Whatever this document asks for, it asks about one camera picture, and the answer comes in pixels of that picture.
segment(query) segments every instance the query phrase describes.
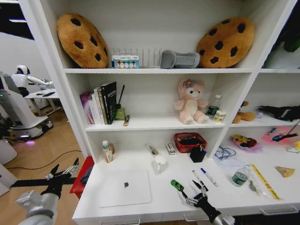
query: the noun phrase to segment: yellow ruler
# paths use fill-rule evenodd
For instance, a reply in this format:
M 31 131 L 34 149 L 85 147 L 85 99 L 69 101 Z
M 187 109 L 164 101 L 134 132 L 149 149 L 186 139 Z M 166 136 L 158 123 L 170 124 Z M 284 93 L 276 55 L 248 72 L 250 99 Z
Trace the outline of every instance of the yellow ruler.
M 273 188 L 270 186 L 270 184 L 267 182 L 267 180 L 262 176 L 261 172 L 259 172 L 258 168 L 254 164 L 250 164 L 252 168 L 254 169 L 255 173 L 259 178 L 262 180 L 263 184 L 267 187 L 267 189 L 270 191 L 272 196 L 277 200 L 282 200 L 279 198 L 279 196 L 276 194 L 276 192 L 273 190 Z

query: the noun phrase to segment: dish rack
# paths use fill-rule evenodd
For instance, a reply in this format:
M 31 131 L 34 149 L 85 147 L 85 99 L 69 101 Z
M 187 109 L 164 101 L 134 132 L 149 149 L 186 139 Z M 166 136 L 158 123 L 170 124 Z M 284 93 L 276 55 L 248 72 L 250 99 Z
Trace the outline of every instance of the dish rack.
M 160 68 L 162 48 L 111 48 L 109 68 L 114 68 L 114 55 L 138 55 L 140 68 Z

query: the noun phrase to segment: plastic bottle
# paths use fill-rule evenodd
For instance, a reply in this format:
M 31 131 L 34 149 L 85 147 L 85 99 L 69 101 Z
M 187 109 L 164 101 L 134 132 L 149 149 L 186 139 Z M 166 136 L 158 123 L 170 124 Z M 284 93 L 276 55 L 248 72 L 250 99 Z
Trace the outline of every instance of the plastic bottle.
M 102 145 L 103 145 L 103 153 L 105 155 L 105 161 L 107 163 L 110 163 L 113 161 L 113 153 L 112 151 L 109 149 L 109 143 L 107 140 L 102 141 Z
M 216 95 L 215 100 L 210 104 L 208 111 L 206 113 L 211 119 L 214 118 L 216 112 L 219 110 L 220 104 L 221 104 L 221 95 Z
M 237 187 L 242 186 L 248 179 L 250 173 L 251 173 L 250 165 L 245 165 L 243 168 L 238 169 L 231 178 L 234 185 Z

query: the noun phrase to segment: flower hair clip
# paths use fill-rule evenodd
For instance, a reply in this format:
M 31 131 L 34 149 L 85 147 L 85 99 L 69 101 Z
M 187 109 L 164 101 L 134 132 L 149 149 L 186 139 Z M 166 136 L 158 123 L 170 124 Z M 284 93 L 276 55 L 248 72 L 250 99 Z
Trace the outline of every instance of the flower hair clip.
M 183 82 L 183 86 L 185 86 L 186 88 L 190 88 L 193 87 L 195 83 L 196 83 L 195 80 L 188 79 L 185 82 Z

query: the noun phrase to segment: white cup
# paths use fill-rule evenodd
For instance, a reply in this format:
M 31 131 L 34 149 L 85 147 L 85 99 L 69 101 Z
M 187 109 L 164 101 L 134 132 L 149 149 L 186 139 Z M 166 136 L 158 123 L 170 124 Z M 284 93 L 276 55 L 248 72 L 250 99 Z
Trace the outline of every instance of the white cup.
M 154 158 L 155 160 L 155 167 L 154 167 L 154 170 L 156 171 L 156 174 L 160 174 L 162 173 L 163 171 L 166 170 L 167 168 L 167 160 L 165 159 L 165 157 L 161 156 L 161 155 L 157 155 L 155 156 Z

